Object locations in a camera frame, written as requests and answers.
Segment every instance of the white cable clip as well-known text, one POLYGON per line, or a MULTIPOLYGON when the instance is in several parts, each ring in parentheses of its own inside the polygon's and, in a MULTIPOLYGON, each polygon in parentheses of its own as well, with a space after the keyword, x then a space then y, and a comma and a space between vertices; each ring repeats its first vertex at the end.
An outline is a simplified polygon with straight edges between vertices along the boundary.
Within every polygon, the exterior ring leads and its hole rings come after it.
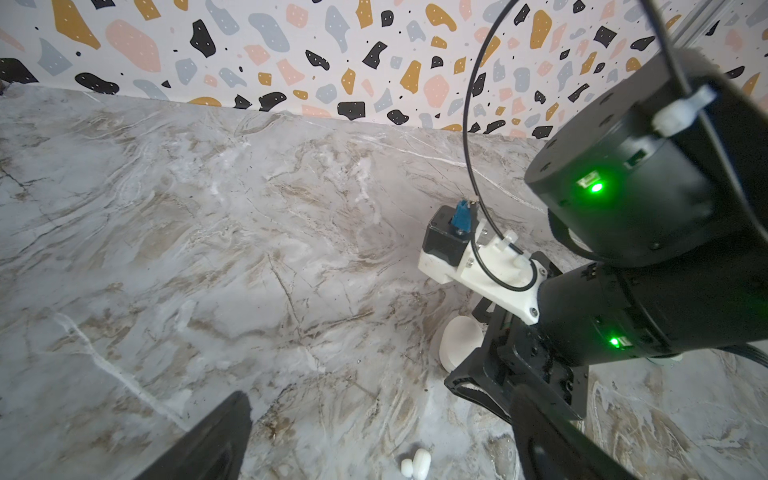
POLYGON ((712 103, 716 97, 717 94, 709 85, 702 85, 690 97, 673 101, 659 110, 651 124, 662 137, 671 137, 690 127, 695 122, 699 110, 712 103))

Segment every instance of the marble countertop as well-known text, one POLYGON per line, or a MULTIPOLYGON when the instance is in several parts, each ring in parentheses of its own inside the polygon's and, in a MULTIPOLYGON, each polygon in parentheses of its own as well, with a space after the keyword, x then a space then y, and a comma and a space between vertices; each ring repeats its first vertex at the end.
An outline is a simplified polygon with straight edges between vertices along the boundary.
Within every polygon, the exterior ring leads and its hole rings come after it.
MULTIPOLYGON (((130 479, 234 390, 241 478, 520 478, 511 429, 451 396, 416 268, 471 192, 447 131, 12 85, 0 97, 0 464, 130 479)), ((472 135, 494 215, 569 270, 522 174, 472 135)), ((768 476, 768 374, 724 353, 596 366, 587 434, 641 478, 768 476)))

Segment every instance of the blue connector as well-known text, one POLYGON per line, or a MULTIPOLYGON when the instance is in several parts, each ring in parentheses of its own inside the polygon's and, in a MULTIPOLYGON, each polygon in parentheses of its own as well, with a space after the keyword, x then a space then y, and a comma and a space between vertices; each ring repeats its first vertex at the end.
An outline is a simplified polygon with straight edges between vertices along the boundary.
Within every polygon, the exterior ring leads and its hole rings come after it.
POLYGON ((456 205, 456 213, 453 214, 451 225, 456 227, 459 235, 472 231, 472 214, 469 211, 469 201, 462 200, 456 205))

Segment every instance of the wire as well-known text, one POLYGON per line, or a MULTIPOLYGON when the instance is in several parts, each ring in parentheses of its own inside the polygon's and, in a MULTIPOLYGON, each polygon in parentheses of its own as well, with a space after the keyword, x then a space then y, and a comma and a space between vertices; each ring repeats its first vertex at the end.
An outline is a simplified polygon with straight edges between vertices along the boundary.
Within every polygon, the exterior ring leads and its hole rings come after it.
POLYGON ((744 343, 743 345, 721 346, 717 349, 752 360, 753 362, 768 368, 768 354, 748 343, 744 343))
MULTIPOLYGON (((690 95, 693 93, 693 88, 690 86, 690 82, 685 76, 685 71, 677 59, 677 55, 675 54, 670 39, 667 36, 667 29, 664 25, 662 25, 661 17, 654 7, 653 0, 640 0, 640 4, 643 5, 645 15, 648 17, 648 21, 656 33, 656 37, 659 41, 661 49, 661 54, 667 63, 667 68, 669 69, 672 78, 677 84, 677 88, 680 90, 680 94, 682 94, 684 97, 690 97, 690 95)), ((746 217, 752 224, 752 227, 763 238, 763 241, 768 243, 768 230, 766 230, 762 222, 760 222, 760 219, 757 218, 754 210, 752 210, 750 201, 746 198, 746 194, 744 193, 744 189, 741 185, 739 175, 733 169, 733 165, 728 158, 728 153, 723 146, 723 142, 720 139, 720 136, 717 134, 715 127, 712 125, 712 121, 710 120, 709 115, 704 109, 699 110, 698 119, 701 123, 701 127, 703 128, 704 133, 709 138, 713 150, 715 150, 715 154, 717 155, 718 160, 720 160, 720 166, 725 171, 733 195, 738 200, 741 209, 746 214, 746 217)))
MULTIPOLYGON (((478 187, 477 180, 475 179, 475 172, 472 169, 472 162, 469 160, 469 142, 467 137, 467 123, 469 120, 469 102, 472 101, 472 87, 475 85, 475 79, 477 78, 478 70, 480 69, 480 63, 485 57, 485 51, 488 50, 488 45, 491 43, 491 39, 493 38, 494 33, 496 33, 496 30, 498 30, 498 26, 502 24, 504 21, 504 18, 507 16, 510 10, 512 10, 512 7, 515 6, 515 4, 518 2, 518 0, 510 0, 509 3, 502 9, 502 12, 498 15, 496 18, 496 21, 493 22, 493 25, 491 26, 491 29, 488 31, 488 34, 485 36, 485 40, 483 41, 482 46, 480 47, 480 52, 478 53, 478 57, 475 59, 475 66, 472 68, 472 73, 469 75, 469 84, 467 86, 467 96, 464 100, 464 118, 462 119, 462 143, 464 146, 464 159, 467 164, 467 173, 469 174, 469 181, 472 183, 472 189, 475 191, 475 195, 478 198, 478 204, 480 205, 480 209, 482 210, 483 215, 485 215, 486 220, 488 220, 488 225, 491 226, 494 233, 498 235, 499 238, 504 238, 504 234, 502 231, 498 228, 496 225, 496 222, 493 221, 491 218, 491 214, 488 212, 488 208, 485 206, 485 202, 482 199, 482 195, 480 194, 480 188, 478 187)), ((496 282, 498 285, 503 286, 507 290, 512 290, 513 292, 524 292, 526 290, 531 289, 535 284, 536 280, 538 278, 537 268, 536 265, 533 263, 533 260, 530 260, 531 262, 531 271, 533 272, 533 275, 531 277, 531 282, 526 286, 512 286, 509 285, 503 281, 501 281, 496 275, 491 273, 491 271, 488 269, 488 267, 485 266, 483 261, 480 258, 479 255, 479 249, 477 247, 477 243, 475 242, 475 231, 471 232, 471 239, 470 243, 472 244, 472 252, 475 255, 475 259, 478 261, 478 265, 482 269, 482 271, 485 273, 485 275, 488 275, 488 278, 496 282)), ((512 248, 517 254, 522 255, 523 251, 515 245, 514 243, 510 243, 509 247, 512 248)))

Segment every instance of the wall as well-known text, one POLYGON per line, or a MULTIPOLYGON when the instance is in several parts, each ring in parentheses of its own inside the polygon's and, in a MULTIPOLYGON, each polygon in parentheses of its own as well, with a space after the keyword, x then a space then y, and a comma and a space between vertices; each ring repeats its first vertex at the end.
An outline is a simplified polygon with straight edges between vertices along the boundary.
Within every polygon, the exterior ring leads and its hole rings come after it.
MULTIPOLYGON (((459 129, 505 0, 8 0, 0 77, 102 93, 459 129)), ((633 0, 520 2, 472 131, 547 137, 656 51, 633 0)), ((662 4, 670 27, 695 2, 662 4)))
POLYGON ((768 1, 732 2, 692 45, 763 110, 768 109, 768 1))

